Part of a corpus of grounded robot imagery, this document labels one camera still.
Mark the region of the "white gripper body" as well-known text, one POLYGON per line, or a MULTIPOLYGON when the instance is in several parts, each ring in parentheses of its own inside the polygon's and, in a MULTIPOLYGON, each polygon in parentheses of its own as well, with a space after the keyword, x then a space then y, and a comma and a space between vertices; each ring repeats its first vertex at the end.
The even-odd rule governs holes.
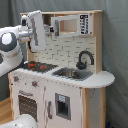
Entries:
POLYGON ((29 42, 32 52, 46 49, 45 30, 40 10, 21 17, 20 39, 29 42))

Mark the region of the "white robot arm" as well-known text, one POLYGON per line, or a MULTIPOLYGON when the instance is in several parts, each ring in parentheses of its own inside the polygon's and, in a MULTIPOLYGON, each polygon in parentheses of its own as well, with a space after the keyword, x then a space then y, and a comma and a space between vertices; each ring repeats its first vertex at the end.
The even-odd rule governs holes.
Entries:
MULTIPOLYGON (((32 52, 46 49, 45 31, 40 10, 29 12, 21 17, 21 24, 14 27, 0 28, 0 77, 24 64, 20 48, 21 42, 29 42, 32 52)), ((38 128, 35 119, 29 114, 22 114, 15 120, 0 125, 0 128, 38 128)))

